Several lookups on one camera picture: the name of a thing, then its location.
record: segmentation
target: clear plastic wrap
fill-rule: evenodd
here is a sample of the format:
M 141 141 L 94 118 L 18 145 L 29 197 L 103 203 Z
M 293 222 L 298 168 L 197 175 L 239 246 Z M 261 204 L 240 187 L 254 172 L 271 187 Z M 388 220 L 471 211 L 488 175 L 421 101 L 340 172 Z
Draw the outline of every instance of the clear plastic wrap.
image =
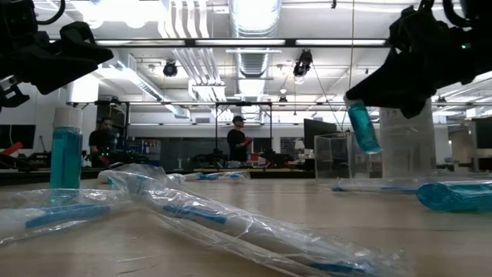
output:
M 211 174 L 191 173 L 185 175 L 186 181 L 247 182 L 251 179 L 249 172 L 217 172 Z
M 379 192 L 416 194 L 419 187 L 431 183 L 477 184 L 492 180 L 490 174 L 453 174 L 436 172 L 435 175 L 425 177 L 382 178 L 382 179 L 338 179 L 332 183 L 334 192 Z
M 108 173 L 132 199 L 192 238 L 293 276 L 408 276 L 399 255 L 255 215 L 181 187 L 164 171 L 128 165 Z
M 0 194 L 0 246 L 101 219 L 131 204 L 123 191 L 41 189 Z

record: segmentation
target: red object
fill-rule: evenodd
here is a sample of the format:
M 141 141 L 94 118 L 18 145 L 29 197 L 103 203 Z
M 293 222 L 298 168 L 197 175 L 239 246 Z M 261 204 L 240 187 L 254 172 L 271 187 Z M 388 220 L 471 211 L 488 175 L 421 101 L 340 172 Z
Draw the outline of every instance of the red object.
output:
M 3 154 L 3 155 L 12 155 L 12 154 L 16 153 L 22 147 L 24 147 L 22 145 L 22 143 L 16 142 L 14 145 L 12 145 L 9 148 L 7 148 L 6 150 L 0 152 L 0 154 Z
M 246 145 L 250 144 L 253 142 L 253 138 L 247 137 L 246 138 Z

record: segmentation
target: cap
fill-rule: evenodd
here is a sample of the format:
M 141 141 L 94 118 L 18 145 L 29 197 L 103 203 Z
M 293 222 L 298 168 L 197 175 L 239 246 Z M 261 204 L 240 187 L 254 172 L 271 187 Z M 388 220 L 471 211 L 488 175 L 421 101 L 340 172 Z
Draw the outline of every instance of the cap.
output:
M 53 127 L 72 127 L 82 129 L 82 110 L 72 107 L 56 108 Z
M 238 121 L 243 122 L 244 120 L 246 120 L 246 119 L 242 118 L 240 115 L 236 115 L 236 116 L 232 119 L 232 123 L 235 123 L 235 122 L 238 122 Z

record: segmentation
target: robotic arm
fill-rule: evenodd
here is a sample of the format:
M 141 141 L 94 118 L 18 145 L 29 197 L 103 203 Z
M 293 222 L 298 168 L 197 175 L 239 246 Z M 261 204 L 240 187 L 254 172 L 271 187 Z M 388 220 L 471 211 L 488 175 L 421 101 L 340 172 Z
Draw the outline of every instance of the robotic arm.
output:
M 38 30 L 38 25 L 49 25 L 63 15 L 65 0 L 47 21 L 37 21 L 34 8 L 32 0 L 0 0 L 0 110 L 29 100 L 18 88 L 22 82 L 47 95 L 113 58 L 111 50 L 95 43 L 84 22 L 62 27 L 61 39 L 54 42 Z
M 434 0 L 401 12 L 390 26 L 391 49 L 384 64 L 346 96 L 366 106 L 398 108 L 406 118 L 420 114 L 439 88 L 465 85 L 492 70 L 492 1 L 461 0 L 466 18 L 443 0 L 449 28 L 432 15 Z

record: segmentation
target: wooden table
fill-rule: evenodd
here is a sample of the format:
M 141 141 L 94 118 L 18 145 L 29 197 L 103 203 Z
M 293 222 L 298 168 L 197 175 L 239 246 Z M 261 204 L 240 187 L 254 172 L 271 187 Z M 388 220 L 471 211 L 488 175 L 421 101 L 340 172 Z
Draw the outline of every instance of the wooden table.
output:
M 95 185 L 86 181 L 84 186 Z M 386 252 L 403 249 L 419 276 L 492 274 L 492 214 L 431 212 L 414 196 L 333 193 L 305 180 L 187 187 L 365 246 Z M 192 241 L 143 210 L 96 223 L 0 248 L 0 276 L 284 276 Z

